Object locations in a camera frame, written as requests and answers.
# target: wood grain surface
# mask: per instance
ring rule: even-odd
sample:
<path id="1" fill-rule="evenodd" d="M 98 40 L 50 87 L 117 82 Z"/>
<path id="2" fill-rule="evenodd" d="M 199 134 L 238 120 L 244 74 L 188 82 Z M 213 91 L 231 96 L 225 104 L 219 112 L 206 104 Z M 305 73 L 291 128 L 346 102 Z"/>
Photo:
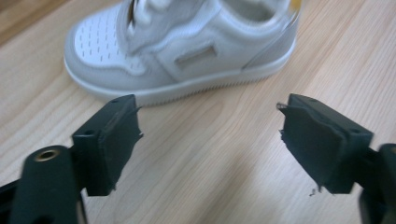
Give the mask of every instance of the wood grain surface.
<path id="1" fill-rule="evenodd" d="M 1 0 L 0 45 L 67 0 Z"/>
<path id="2" fill-rule="evenodd" d="M 64 69 L 76 22 L 116 1 L 73 0 L 0 47 L 0 185 L 24 158 L 70 135 L 104 103 Z M 396 1 L 305 0 L 290 61 L 263 81 L 142 108 L 145 134 L 116 191 L 86 198 L 90 223 L 360 223 L 351 195 L 316 187 L 280 140 L 277 102 L 320 100 L 396 142 Z"/>

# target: light wood desk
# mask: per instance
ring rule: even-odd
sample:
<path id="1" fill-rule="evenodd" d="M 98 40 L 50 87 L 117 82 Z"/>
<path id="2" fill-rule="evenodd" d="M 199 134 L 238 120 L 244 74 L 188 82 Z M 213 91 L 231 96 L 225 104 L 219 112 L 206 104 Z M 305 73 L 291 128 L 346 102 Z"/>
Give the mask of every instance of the light wood desk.
<path id="1" fill-rule="evenodd" d="M 116 1 L 67 1 L 0 47 L 0 185 L 103 103 L 64 70 L 64 38 Z M 316 187 L 280 140 L 277 102 L 299 93 L 396 142 L 396 1 L 305 0 L 298 45 L 276 76 L 143 108 L 145 134 L 117 191 L 86 200 L 90 223 L 360 223 L 357 197 Z"/>

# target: white sneaker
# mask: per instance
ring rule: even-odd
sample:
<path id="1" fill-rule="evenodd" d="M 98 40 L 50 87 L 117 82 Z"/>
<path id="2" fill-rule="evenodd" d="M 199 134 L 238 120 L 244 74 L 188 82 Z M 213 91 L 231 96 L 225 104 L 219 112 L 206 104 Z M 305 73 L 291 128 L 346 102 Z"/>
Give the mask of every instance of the white sneaker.
<path id="1" fill-rule="evenodd" d="M 125 0 L 77 24 L 64 62 L 105 100 L 156 105 L 256 81 L 280 70 L 295 42 L 301 0 Z"/>

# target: shoe logo patch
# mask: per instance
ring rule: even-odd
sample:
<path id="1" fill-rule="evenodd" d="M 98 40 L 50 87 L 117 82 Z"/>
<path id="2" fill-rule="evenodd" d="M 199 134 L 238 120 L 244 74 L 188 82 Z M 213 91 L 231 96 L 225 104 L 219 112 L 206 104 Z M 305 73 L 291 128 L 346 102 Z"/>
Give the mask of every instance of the shoe logo patch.
<path id="1" fill-rule="evenodd" d="M 213 45 L 210 45 L 184 53 L 183 55 L 175 59 L 175 64 L 178 66 L 180 70 L 184 70 L 190 65 L 198 63 L 202 60 L 216 58 L 217 55 L 218 54 L 216 52 L 215 47 Z"/>

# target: shoe sole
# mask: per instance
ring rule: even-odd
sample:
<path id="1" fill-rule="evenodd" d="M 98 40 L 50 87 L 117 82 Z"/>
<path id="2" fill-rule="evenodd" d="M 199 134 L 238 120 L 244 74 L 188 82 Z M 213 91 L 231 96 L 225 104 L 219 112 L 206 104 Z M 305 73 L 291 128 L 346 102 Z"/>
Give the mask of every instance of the shoe sole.
<path id="1" fill-rule="evenodd" d="M 116 91 L 93 86 L 73 74 L 66 61 L 64 61 L 64 65 L 70 77 L 73 78 L 80 87 L 99 97 L 101 100 L 110 101 L 123 95 L 134 94 L 137 106 L 150 106 L 170 103 L 202 91 L 247 84 L 269 77 L 278 72 L 286 64 L 293 52 L 294 46 L 295 41 L 285 55 L 278 60 L 263 66 L 256 66 L 243 70 L 233 70 L 226 73 L 184 81 L 170 86 L 141 91 Z"/>

